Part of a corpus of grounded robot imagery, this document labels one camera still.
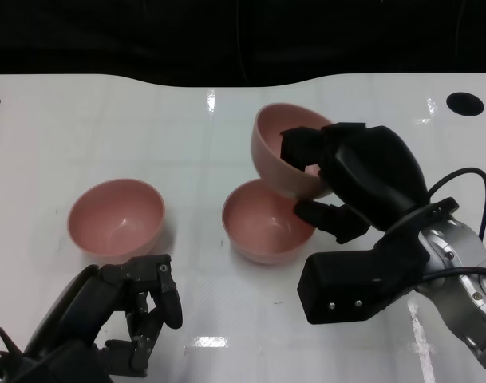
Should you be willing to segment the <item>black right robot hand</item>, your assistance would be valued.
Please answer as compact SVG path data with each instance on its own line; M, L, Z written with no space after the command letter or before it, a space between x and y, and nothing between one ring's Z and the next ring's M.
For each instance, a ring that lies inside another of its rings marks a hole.
M387 231L429 204L425 178L404 141L385 126L337 123L281 133L280 157L300 171L318 165L318 175L343 202L339 207L301 200L294 213L347 243L370 227Z

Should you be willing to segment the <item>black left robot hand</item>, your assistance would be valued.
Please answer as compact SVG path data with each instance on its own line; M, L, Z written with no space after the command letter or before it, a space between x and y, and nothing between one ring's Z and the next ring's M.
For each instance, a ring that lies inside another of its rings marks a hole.
M125 314L130 339L108 340L98 349L94 341L116 311ZM145 377L162 327L182 325L170 255L133 257L122 264L90 265L77 275L35 330L25 354L41 359L76 340L93 350L108 374Z

